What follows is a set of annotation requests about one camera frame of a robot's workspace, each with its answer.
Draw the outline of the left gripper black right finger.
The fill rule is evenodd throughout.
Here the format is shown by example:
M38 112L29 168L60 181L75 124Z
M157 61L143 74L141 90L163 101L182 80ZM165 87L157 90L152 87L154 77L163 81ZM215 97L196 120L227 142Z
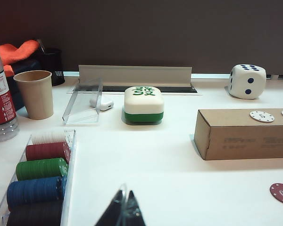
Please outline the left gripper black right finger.
M132 190L129 192L128 197L128 225L146 226L143 220L141 209Z

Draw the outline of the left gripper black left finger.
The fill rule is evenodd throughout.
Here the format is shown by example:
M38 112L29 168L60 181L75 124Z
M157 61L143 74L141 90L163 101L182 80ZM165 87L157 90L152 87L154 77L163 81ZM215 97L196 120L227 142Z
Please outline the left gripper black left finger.
M119 226L122 218L122 212L125 207L127 195L127 185L122 184L111 199L108 207L105 209L96 226Z

